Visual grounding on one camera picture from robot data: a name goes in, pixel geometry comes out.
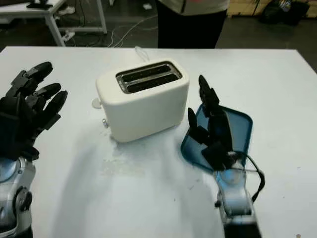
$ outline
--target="plastic tray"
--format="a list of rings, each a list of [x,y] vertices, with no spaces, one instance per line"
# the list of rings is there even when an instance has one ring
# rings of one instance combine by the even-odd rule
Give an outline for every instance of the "plastic tray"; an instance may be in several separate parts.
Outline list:
[[[196,112],[197,124],[207,129],[208,118],[205,117],[202,110],[203,105],[200,105]],[[251,131],[252,131],[252,119],[245,113],[238,112],[236,110],[221,107],[228,115],[230,129],[232,133],[232,144],[234,150],[248,152]],[[198,166],[209,172],[213,172],[210,164],[205,160],[201,151],[206,148],[206,145],[199,144],[196,140],[188,135],[188,132],[182,142],[181,152],[183,157],[195,166]]]

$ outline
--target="person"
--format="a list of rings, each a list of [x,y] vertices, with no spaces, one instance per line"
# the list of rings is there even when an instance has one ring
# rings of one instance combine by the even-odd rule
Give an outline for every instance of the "person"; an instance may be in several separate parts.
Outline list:
[[[229,0],[156,0],[158,47],[213,49]]]

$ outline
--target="white toaster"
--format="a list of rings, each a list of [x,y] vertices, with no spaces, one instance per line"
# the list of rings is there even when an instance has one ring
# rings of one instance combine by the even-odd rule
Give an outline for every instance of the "white toaster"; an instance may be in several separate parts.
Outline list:
[[[189,77],[171,59],[107,72],[96,80],[112,136],[135,140],[181,123]]]

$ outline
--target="white cable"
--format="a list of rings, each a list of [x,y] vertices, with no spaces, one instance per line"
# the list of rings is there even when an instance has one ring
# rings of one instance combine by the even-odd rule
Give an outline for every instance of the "white cable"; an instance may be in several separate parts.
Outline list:
[[[113,44],[113,42],[114,42],[114,39],[113,39],[113,36],[115,35],[114,31],[115,31],[116,29],[118,29],[118,28],[128,27],[128,26],[131,26],[131,25],[122,25],[122,26],[114,27],[114,29],[113,29],[112,32],[111,32],[111,43],[110,43],[109,45],[107,45],[107,47],[111,47],[112,44]],[[140,30],[142,30],[142,31],[152,31],[152,30],[156,30],[158,27],[155,26],[155,27],[151,27],[151,28],[143,28],[143,27],[135,27],[135,28],[140,29]]]
[[[143,61],[149,61],[150,58],[148,56],[148,53],[146,51],[144,51],[141,47],[139,46],[135,46],[134,47],[135,52],[138,54],[138,56],[143,59]]]
[[[139,24],[141,24],[141,23],[144,22],[144,21],[150,20],[150,19],[155,18],[155,17],[157,17],[157,16],[158,16],[158,15],[154,15],[154,16],[147,17],[147,18],[145,18],[145,19],[139,21],[138,23],[134,24],[134,25],[123,35],[123,37],[122,37],[113,47],[116,47],[117,45],[119,45],[119,43],[120,43],[121,41],[123,41],[123,39],[129,34],[129,32],[132,31],[136,26],[138,26]]]

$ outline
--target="white table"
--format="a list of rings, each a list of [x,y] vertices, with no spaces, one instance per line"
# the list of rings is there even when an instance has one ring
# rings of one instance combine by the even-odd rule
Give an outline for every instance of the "white table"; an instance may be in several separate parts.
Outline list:
[[[45,18],[46,24],[48,25],[54,40],[58,46],[65,46],[64,40],[59,31],[81,31],[81,32],[95,32],[101,31],[104,34],[107,33],[106,29],[106,22],[105,22],[105,15],[102,7],[101,0],[97,1],[99,17],[101,22],[101,27],[61,27],[60,29],[57,27],[55,19],[53,15],[58,11],[60,6],[66,0],[49,0],[47,4],[52,4],[53,7],[49,8],[48,10],[44,9],[30,9],[26,8],[26,6],[30,3],[21,3],[21,4],[14,4],[8,6],[1,6],[0,7],[0,17],[9,17],[9,18]]]
[[[187,106],[197,109],[201,103],[203,74],[222,105],[252,117],[249,153],[266,175],[255,202],[263,237],[315,237],[317,75],[298,52],[146,51],[151,59],[171,57],[188,71]],[[0,95],[21,69],[46,60],[54,70],[42,84],[60,82],[69,96],[62,118],[35,144],[40,151],[32,183],[35,237],[221,237],[215,182],[180,154],[187,119],[118,144],[102,125],[102,110],[91,106],[96,78],[141,62],[134,50],[8,47],[0,54]],[[253,193],[257,176],[248,176],[247,186]]]

